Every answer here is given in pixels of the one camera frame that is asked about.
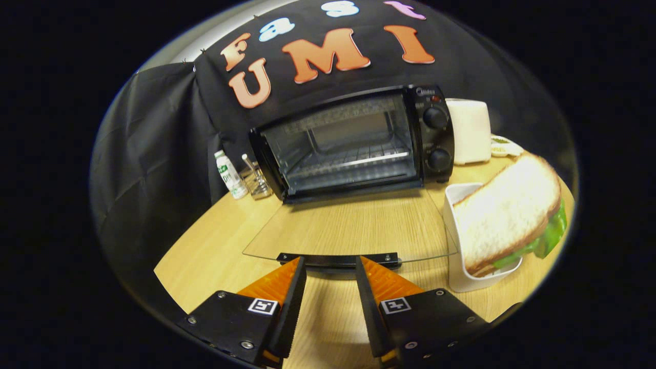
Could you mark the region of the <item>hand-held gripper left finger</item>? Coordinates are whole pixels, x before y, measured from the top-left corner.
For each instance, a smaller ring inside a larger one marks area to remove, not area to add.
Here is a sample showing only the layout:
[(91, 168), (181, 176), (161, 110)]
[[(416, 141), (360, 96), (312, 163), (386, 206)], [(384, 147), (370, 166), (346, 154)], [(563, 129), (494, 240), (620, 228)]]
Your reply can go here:
[(282, 367), (289, 357), (307, 278), (305, 257), (251, 283), (216, 291), (177, 325), (192, 338), (247, 367)]

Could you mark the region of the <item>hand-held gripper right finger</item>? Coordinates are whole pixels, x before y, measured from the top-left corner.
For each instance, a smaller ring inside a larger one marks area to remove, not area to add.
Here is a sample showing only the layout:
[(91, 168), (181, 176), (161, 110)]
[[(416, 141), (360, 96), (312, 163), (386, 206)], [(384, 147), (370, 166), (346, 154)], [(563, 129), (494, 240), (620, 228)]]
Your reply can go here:
[(445, 288), (424, 291), (362, 255), (356, 282), (373, 357), (381, 368), (445, 368), (450, 354), (515, 313), (487, 322)]

